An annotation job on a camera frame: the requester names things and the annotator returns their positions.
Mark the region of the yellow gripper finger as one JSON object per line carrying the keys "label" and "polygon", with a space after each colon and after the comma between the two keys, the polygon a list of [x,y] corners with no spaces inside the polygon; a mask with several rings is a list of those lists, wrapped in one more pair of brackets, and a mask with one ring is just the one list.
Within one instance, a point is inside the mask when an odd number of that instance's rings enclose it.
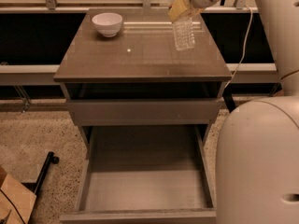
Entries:
{"label": "yellow gripper finger", "polygon": [[197,15],[199,15],[200,13],[202,13],[203,11],[204,11],[203,8],[194,8],[194,7],[192,7],[192,8],[190,9],[190,16],[191,16],[191,17],[197,16]]}
{"label": "yellow gripper finger", "polygon": [[174,0],[168,11],[168,18],[171,22],[177,21],[179,18],[190,12],[190,0]]}

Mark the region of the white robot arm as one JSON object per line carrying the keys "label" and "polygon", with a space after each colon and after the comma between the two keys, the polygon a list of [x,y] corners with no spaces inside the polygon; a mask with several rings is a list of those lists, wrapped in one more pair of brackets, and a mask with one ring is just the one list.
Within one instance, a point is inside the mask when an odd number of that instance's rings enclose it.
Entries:
{"label": "white robot arm", "polygon": [[216,224],[299,224],[299,0],[255,0],[283,89],[223,122]]}

